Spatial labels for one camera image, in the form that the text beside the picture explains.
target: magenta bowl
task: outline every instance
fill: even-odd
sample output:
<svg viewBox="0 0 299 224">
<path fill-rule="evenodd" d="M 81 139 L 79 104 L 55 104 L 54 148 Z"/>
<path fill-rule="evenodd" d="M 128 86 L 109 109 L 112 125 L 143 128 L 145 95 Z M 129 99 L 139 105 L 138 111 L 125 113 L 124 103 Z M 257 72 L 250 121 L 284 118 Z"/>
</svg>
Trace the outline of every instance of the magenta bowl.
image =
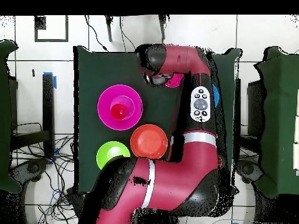
<svg viewBox="0 0 299 224">
<path fill-rule="evenodd" d="M 112 117 L 111 109 L 115 104 L 126 107 L 127 115 L 124 119 L 118 120 Z M 98 115 L 107 127 L 116 131 L 128 130 L 136 125 L 141 118 L 142 100 L 139 94 L 129 86 L 111 86 L 100 95 Z"/>
</svg>

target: green bowl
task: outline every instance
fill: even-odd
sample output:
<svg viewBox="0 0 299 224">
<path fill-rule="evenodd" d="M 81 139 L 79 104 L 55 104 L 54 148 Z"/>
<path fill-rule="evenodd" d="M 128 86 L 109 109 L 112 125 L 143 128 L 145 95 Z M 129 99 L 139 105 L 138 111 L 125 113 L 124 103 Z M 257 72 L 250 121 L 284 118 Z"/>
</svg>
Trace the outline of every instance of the green bowl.
<svg viewBox="0 0 299 224">
<path fill-rule="evenodd" d="M 130 151 L 121 142 L 110 141 L 104 143 L 96 154 L 96 162 L 100 169 L 103 169 L 104 165 L 116 156 L 130 157 Z"/>
</svg>

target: floor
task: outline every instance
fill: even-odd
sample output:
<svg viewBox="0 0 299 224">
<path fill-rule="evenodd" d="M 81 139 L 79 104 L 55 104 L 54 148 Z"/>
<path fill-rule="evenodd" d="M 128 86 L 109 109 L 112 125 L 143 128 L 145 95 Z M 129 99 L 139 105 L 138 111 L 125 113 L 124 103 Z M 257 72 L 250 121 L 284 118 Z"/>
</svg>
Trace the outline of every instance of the floor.
<svg viewBox="0 0 299 224">
<path fill-rule="evenodd" d="M 65 16 L 46 16 L 46 29 L 38 31 L 38 39 L 64 39 Z M 124 45 L 120 31 L 120 19 L 114 18 L 112 39 L 108 41 L 104 16 L 88 16 L 89 24 L 96 30 L 98 40 L 109 51 L 123 52 Z M 43 72 L 52 72 L 57 77 L 55 94 L 55 138 L 71 137 L 74 133 L 73 98 L 73 53 L 72 46 L 84 46 L 90 51 L 103 51 L 94 31 L 86 24 L 84 16 L 68 17 L 68 42 L 34 42 L 33 16 L 0 16 L 0 40 L 15 40 L 18 49 L 8 57 L 9 73 L 16 76 L 18 88 L 18 123 L 38 122 L 42 124 L 42 80 Z M 128 16 L 121 18 L 123 33 L 136 46 L 142 43 L 160 43 L 161 31 L 158 15 Z M 171 15 L 165 28 L 165 43 L 201 46 L 215 53 L 225 53 L 238 47 L 243 51 L 239 63 L 239 78 L 242 80 L 241 116 L 247 125 L 248 101 L 246 88 L 249 82 L 259 79 L 253 65 L 263 58 L 268 46 L 280 46 L 287 53 L 299 49 L 299 29 L 296 16 L 284 15 Z M 134 51 L 124 37 L 126 51 Z M 38 125 L 19 126 L 18 132 L 38 131 Z M 71 155 L 69 145 L 63 153 Z M 14 154 L 12 166 L 21 163 L 24 155 Z M 66 188 L 74 182 L 73 164 L 64 173 Z M 57 184 L 57 171 L 47 165 L 52 185 Z M 255 196 L 251 185 L 246 185 L 236 175 L 235 184 L 239 194 L 234 206 L 220 218 L 182 218 L 180 224 L 252 224 L 255 213 Z M 26 194 L 26 214 L 29 224 L 37 224 L 41 208 L 46 209 L 53 202 L 53 190 L 49 178 L 44 174 L 36 183 L 30 183 Z"/>
</svg>

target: black cable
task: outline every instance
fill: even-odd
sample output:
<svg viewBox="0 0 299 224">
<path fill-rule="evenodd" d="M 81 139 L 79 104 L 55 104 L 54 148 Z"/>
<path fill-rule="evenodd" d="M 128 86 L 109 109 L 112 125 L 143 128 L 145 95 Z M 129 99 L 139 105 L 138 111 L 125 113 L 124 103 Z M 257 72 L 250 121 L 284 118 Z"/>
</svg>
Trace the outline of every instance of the black cable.
<svg viewBox="0 0 299 224">
<path fill-rule="evenodd" d="M 132 41 L 124 34 L 124 32 L 123 32 L 123 29 L 122 29 L 122 27 L 121 27 L 121 16 L 119 17 L 119 26 L 120 26 L 120 31 L 121 31 L 121 36 L 122 36 L 122 38 L 123 38 L 123 35 L 124 35 L 124 37 L 126 37 L 127 39 L 128 39 L 128 41 L 132 44 L 132 46 L 134 47 L 134 49 L 136 50 L 136 48 L 135 48 L 135 46 L 134 46 L 134 44 L 132 43 Z"/>
<path fill-rule="evenodd" d="M 55 140 L 55 144 L 58 144 L 59 141 L 63 140 L 62 141 L 62 145 L 59 148 L 58 155 L 55 155 L 51 159 L 49 159 L 49 161 L 53 162 L 54 167 L 55 167 L 55 169 L 57 171 L 57 187 L 58 187 L 58 189 L 54 189 L 54 187 L 52 185 L 52 179 L 51 179 L 50 175 L 46 171 L 45 171 L 45 173 L 46 173 L 47 177 L 49 178 L 50 187 L 51 187 L 51 189 L 53 191 L 53 197 L 52 197 L 52 199 L 53 198 L 55 198 L 55 199 L 57 198 L 56 194 L 58 194 L 58 199 L 56 200 L 56 202 L 54 204 L 52 204 L 51 206 L 49 206 L 45 211 L 39 206 L 39 211 L 41 212 L 41 217 L 40 217 L 40 220 L 39 220 L 38 224 L 48 224 L 48 222 L 47 222 L 47 217 L 48 216 L 51 216 L 52 220 L 66 221 L 67 224 L 69 224 L 68 221 L 70 219 L 77 218 L 77 216 L 75 216 L 75 215 L 74 216 L 70 216 L 70 217 L 67 218 L 63 214 L 63 211 L 74 211 L 73 207 L 66 208 L 66 206 L 65 206 L 65 205 L 71 206 L 71 204 L 68 201 L 68 198 L 66 197 L 67 194 L 64 192 L 64 190 L 65 190 L 65 180 L 63 178 L 64 171 L 73 172 L 73 170 L 68 170 L 66 167 L 68 166 L 69 163 L 73 163 L 74 159 L 71 159 L 72 155 L 67 155 L 67 154 L 61 153 L 60 150 L 67 143 L 69 143 L 69 141 L 71 139 L 73 139 L 73 138 L 74 137 L 66 136 L 66 137 L 63 137 L 61 139 Z M 38 146 L 33 146 L 33 145 L 28 146 L 29 152 L 25 152 L 22 149 L 20 149 L 21 152 L 19 152 L 19 153 L 20 154 L 24 154 L 24 155 L 32 155 L 32 156 L 38 157 L 38 158 L 44 158 L 43 155 L 36 154 L 36 153 L 32 152 L 32 148 L 37 148 L 37 149 L 40 149 L 44 153 L 44 150 L 40 146 L 39 143 L 38 143 L 38 145 L 39 145 L 39 147 Z M 53 160 L 54 158 L 63 160 L 62 164 L 59 165 L 56 162 L 56 160 Z M 21 158 L 21 159 L 30 160 L 30 159 L 34 159 L 34 158 Z"/>
<path fill-rule="evenodd" d="M 259 155 L 240 155 L 240 158 L 258 157 Z"/>
<path fill-rule="evenodd" d="M 120 26 L 120 31 L 121 31 L 121 37 L 122 37 L 122 39 L 123 39 L 123 44 L 124 44 L 124 52 L 126 53 L 126 52 L 127 52 L 127 51 L 126 51 L 126 45 L 125 45 L 125 43 L 124 43 L 123 31 L 122 31 L 122 29 L 121 29 L 121 16 L 119 17 L 119 26 Z"/>
<path fill-rule="evenodd" d="M 242 151 L 244 154 L 246 154 L 248 158 L 250 158 L 251 160 L 253 160 L 253 161 L 254 161 L 254 163 L 256 163 L 256 164 L 257 164 L 256 160 L 254 160 L 254 159 L 253 159 L 253 156 L 250 156 L 249 154 L 247 154 L 245 151 L 243 151 L 243 149 L 242 149 L 242 148 L 240 148 L 240 151 Z"/>
<path fill-rule="evenodd" d="M 42 127 L 41 127 L 41 124 L 40 123 L 37 123 L 37 122 L 34 122 L 34 123 L 27 123 L 27 124 L 18 124 L 17 126 L 21 126 L 21 125 L 29 125 L 29 124 L 38 124 L 40 125 L 40 130 L 42 131 Z"/>
<path fill-rule="evenodd" d="M 103 46 L 102 43 L 98 40 L 98 34 L 96 33 L 96 30 L 95 30 L 95 29 L 88 23 L 86 15 L 85 15 L 84 17 L 85 17 L 87 26 L 89 26 L 89 27 L 95 32 L 95 35 L 96 35 L 96 41 L 103 47 L 103 49 L 104 49 L 105 51 L 109 52 L 108 49 L 107 49 L 105 46 Z"/>
</svg>

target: dark green table surface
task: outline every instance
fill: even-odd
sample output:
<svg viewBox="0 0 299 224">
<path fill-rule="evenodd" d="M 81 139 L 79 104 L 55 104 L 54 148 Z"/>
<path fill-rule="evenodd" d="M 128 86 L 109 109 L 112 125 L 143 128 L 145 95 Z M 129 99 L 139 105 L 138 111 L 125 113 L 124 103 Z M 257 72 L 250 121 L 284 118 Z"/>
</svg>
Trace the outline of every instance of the dark green table surface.
<svg viewBox="0 0 299 224">
<path fill-rule="evenodd" d="M 214 54 L 217 64 L 221 91 L 224 95 L 225 120 L 227 121 L 228 160 L 232 153 L 232 115 L 235 89 L 235 60 L 239 49 L 233 49 L 226 55 Z M 179 88 L 152 88 L 144 83 L 135 53 L 89 52 L 78 47 L 79 66 L 79 186 L 78 192 L 92 189 L 100 173 L 96 164 L 96 153 L 100 146 L 108 141 L 119 141 L 130 149 L 130 137 L 133 131 L 143 124 L 155 124 L 161 127 L 170 143 L 173 106 Z M 109 86 L 124 84 L 135 89 L 143 103 L 140 121 L 127 131 L 114 131 L 105 126 L 98 116 L 97 101 L 100 94 Z M 169 147 L 163 158 L 167 158 Z"/>
</svg>

